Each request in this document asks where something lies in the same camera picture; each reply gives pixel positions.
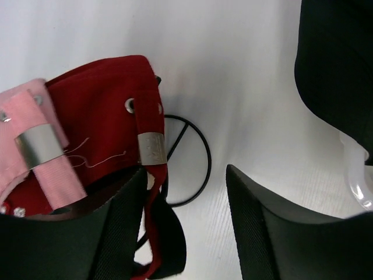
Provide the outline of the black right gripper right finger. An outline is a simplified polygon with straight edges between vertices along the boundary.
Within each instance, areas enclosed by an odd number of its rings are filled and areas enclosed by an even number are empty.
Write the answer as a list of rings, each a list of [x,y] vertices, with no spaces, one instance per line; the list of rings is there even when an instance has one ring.
[[[371,279],[372,213],[340,219],[295,204],[233,165],[226,184],[244,279]]]

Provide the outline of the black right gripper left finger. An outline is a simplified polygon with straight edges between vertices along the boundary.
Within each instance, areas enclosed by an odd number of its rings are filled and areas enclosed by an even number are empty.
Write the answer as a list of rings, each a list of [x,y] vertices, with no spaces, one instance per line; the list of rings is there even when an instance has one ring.
[[[1,216],[2,279],[162,279],[180,274],[183,229],[161,195],[149,208],[144,168],[94,183],[52,215]]]

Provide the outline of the pink baseball cap white logo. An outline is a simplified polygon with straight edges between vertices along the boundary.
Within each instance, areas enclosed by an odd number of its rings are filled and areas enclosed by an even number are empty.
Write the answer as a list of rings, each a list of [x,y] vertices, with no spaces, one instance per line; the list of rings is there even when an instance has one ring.
[[[34,173],[49,206],[58,209],[86,197],[64,154],[68,139],[44,79],[1,93],[1,201]]]

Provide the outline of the red baseball cap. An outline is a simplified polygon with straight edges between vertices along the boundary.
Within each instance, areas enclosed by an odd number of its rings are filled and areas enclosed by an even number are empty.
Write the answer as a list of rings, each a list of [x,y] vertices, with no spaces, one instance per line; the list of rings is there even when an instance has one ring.
[[[45,86],[68,139],[64,148],[87,198],[91,186],[120,170],[144,168],[150,201],[167,174],[164,114],[158,81],[141,55],[106,58],[82,65]],[[52,215],[34,173],[1,201],[1,216]]]

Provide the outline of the black baseball cap gold logo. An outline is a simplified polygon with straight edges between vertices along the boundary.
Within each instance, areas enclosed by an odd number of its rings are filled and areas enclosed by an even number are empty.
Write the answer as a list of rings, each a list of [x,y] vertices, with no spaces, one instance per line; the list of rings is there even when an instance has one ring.
[[[372,1],[302,1],[294,77],[307,108],[372,165]]]

